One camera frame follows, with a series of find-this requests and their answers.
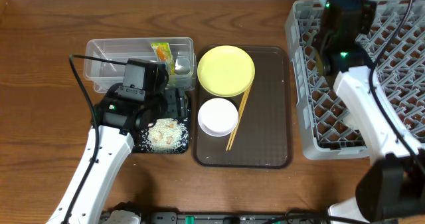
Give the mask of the green orange snack wrapper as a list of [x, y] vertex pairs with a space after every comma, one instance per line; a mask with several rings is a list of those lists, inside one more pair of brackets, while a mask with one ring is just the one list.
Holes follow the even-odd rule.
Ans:
[[151, 43], [158, 61], [165, 62], [170, 75], [175, 75], [175, 61], [169, 43]]

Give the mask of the white bowl with rice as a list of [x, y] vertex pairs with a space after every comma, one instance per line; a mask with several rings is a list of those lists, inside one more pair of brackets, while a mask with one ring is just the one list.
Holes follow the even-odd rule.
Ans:
[[227, 99], [212, 98], [201, 105], [197, 120], [204, 133], [212, 137], [223, 137], [235, 129], [238, 122], [238, 110]]

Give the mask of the yellow round plate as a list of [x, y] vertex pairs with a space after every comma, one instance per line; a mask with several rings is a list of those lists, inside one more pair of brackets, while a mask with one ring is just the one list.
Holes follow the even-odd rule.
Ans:
[[251, 56], [241, 48], [221, 45], [208, 50], [200, 59], [198, 81], [209, 93], [219, 97], [242, 94], [255, 77]]

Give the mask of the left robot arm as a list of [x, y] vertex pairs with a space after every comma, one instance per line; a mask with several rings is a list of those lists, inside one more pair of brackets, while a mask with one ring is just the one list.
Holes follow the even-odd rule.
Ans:
[[[188, 150], [190, 100], [181, 89], [166, 90], [165, 97], [170, 106], [165, 117], [135, 136], [109, 126], [90, 129], [86, 150], [49, 223], [97, 223], [112, 184], [131, 153], [182, 154]], [[175, 121], [173, 129], [179, 134], [170, 144], [153, 139], [153, 131], [166, 121]]]

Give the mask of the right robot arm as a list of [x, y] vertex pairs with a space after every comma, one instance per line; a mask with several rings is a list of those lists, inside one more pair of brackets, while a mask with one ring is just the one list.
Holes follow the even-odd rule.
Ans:
[[377, 61], [357, 42], [367, 34], [377, 3], [320, 0], [323, 5], [313, 48], [318, 73], [349, 110], [361, 133], [371, 168], [355, 196], [330, 206], [334, 222], [376, 223], [424, 213], [424, 147], [388, 101], [375, 70]]

